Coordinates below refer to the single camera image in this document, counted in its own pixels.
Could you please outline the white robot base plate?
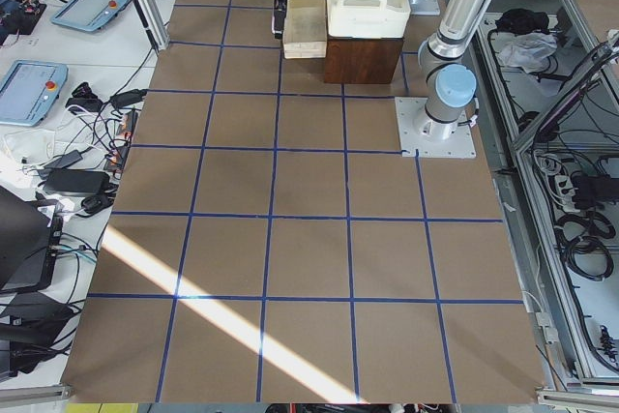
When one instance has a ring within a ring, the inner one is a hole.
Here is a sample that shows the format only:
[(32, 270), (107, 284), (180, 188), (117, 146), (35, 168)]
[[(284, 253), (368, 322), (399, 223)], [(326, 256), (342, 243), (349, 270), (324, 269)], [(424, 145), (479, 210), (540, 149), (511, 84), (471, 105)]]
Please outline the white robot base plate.
[(455, 122), (442, 124), (426, 113), (427, 98), (396, 97), (400, 152), (404, 157), (475, 159), (477, 156), (466, 111)]

